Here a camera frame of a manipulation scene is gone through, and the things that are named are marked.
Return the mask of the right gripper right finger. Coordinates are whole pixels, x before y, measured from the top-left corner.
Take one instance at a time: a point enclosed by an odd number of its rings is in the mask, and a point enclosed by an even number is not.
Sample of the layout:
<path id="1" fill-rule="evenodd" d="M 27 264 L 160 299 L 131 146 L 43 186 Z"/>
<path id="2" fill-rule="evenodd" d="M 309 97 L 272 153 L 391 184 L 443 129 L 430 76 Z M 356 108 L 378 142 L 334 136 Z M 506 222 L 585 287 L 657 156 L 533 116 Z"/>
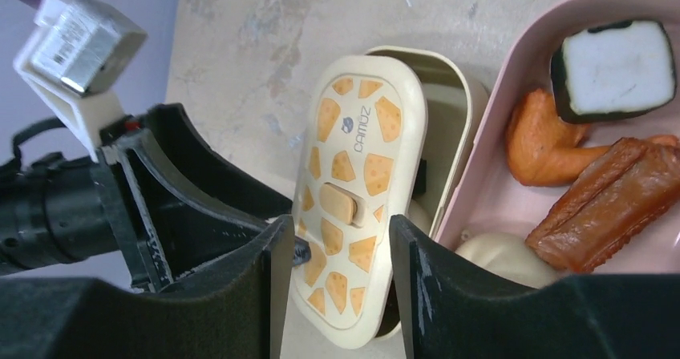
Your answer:
<path id="1" fill-rule="evenodd" d="M 676 274 L 575 275 L 533 289 L 390 221 L 409 358 L 676 358 Z"/>

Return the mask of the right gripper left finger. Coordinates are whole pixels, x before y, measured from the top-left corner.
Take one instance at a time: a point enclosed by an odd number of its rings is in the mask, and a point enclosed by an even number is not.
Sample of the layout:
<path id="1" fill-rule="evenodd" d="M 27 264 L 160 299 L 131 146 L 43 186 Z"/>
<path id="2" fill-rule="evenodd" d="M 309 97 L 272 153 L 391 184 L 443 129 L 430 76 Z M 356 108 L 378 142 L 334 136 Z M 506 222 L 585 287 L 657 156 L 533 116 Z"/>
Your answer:
<path id="1" fill-rule="evenodd" d="M 134 294 L 94 278 L 1 283 L 4 358 L 277 358 L 293 257 L 281 216 L 245 246 Z"/>

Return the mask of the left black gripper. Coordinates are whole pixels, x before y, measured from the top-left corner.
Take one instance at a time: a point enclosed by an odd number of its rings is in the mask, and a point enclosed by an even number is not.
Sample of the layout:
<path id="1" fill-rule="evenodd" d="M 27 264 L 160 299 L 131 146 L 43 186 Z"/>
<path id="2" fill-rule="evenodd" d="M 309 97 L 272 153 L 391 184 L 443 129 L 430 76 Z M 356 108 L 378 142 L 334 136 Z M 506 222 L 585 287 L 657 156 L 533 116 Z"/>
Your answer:
<path id="1" fill-rule="evenodd" d="M 138 291 L 167 290 L 292 209 L 215 152 L 179 103 L 126 115 L 99 134 L 91 176 Z"/>

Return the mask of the beige lunch box lid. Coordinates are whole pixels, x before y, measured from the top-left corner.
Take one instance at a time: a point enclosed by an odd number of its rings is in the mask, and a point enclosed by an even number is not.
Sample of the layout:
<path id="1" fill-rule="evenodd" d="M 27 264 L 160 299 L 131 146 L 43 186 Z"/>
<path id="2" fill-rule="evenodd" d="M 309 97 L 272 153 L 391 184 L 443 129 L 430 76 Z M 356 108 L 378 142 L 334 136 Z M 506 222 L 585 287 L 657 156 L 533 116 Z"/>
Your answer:
<path id="1" fill-rule="evenodd" d="M 293 197 L 310 260 L 291 296 L 336 346 L 376 337 L 392 281 L 390 218 L 410 202 L 427 126 L 420 81 L 387 56 L 350 55 L 314 88 Z"/>

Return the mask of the orange fried chicken piece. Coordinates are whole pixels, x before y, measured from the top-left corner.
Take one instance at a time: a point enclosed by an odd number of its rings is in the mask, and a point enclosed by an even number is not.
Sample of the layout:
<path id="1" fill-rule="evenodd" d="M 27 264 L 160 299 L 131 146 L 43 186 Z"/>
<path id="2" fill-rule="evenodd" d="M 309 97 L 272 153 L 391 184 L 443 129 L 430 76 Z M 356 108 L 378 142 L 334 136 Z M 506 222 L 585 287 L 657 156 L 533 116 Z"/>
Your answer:
<path id="1" fill-rule="evenodd" d="M 525 186 L 556 187 L 572 184 L 609 145 L 584 147 L 588 124 L 571 124 L 557 114 L 553 95 L 535 89 L 519 101 L 505 132 L 508 168 Z"/>

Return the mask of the pink lunch box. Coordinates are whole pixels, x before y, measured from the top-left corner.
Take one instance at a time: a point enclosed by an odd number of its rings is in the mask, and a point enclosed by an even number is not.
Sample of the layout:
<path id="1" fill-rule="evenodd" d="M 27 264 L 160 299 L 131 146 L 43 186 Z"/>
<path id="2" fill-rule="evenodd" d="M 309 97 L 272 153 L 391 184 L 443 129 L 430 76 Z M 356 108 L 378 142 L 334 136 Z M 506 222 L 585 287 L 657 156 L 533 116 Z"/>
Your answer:
<path id="1" fill-rule="evenodd" d="M 544 219 L 567 187 L 530 188 L 508 170 L 504 133 L 515 103 L 526 91 L 550 87 L 549 61 L 563 37 L 617 20 L 652 18 L 661 22 L 679 56 L 679 0 L 561 0 L 519 35 L 500 68 L 474 139 L 471 156 L 454 191 L 435 241 L 455 250 L 461 232 L 508 232 L 526 237 Z M 621 137 L 679 136 L 679 93 L 664 107 L 642 117 L 598 124 L 588 146 Z M 595 269 L 596 273 L 679 273 L 679 204 Z"/>

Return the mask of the dark red sausage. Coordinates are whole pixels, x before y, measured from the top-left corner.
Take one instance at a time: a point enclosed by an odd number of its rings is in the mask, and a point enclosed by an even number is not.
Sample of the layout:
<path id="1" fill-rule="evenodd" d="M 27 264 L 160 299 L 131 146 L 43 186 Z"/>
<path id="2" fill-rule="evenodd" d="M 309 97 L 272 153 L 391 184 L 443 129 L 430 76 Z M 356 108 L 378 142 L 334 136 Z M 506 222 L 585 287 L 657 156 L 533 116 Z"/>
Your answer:
<path id="1" fill-rule="evenodd" d="M 557 270 L 591 273 L 678 201 L 678 147 L 622 138 L 580 174 L 525 243 Z"/>

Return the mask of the beige lunch box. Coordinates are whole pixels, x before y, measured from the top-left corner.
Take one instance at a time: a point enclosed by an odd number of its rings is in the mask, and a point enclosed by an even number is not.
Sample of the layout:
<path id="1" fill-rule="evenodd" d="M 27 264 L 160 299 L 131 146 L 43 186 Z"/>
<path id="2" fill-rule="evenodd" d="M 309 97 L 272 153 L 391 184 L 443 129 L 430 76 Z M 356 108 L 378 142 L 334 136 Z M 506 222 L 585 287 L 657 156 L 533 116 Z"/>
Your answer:
<path id="1" fill-rule="evenodd" d="M 427 191 L 411 199 L 432 218 L 428 237 L 436 240 L 471 154 L 488 93 L 468 71 L 431 50 L 377 46 L 367 54 L 405 63 L 421 84 L 427 106 L 427 129 L 420 159 L 427 161 Z"/>

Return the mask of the white black sushi piece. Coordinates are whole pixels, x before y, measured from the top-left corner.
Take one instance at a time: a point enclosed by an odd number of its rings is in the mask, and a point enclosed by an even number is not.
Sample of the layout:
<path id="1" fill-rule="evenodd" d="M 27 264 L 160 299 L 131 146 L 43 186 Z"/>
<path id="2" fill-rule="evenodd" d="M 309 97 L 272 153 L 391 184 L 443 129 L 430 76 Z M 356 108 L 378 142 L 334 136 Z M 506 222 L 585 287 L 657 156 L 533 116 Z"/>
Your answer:
<path id="1" fill-rule="evenodd" d="M 574 124 L 645 115 L 678 89 L 670 37 L 660 22 L 645 19 L 566 37 L 551 57 L 550 78 L 557 114 Z"/>

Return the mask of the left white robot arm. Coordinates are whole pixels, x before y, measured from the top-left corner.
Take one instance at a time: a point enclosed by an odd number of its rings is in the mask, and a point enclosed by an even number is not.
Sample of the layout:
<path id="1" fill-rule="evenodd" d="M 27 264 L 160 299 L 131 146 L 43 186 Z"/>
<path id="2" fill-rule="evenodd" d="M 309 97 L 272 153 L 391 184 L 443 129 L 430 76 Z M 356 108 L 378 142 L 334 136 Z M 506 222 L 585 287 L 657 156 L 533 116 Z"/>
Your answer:
<path id="1" fill-rule="evenodd" d="M 1 167 L 1 273 L 119 251 L 132 287 L 163 292 L 250 242 L 291 200 L 223 159 L 179 103 L 125 116 L 95 155 L 51 152 L 30 165 L 21 146 L 62 122 L 14 135 Z"/>

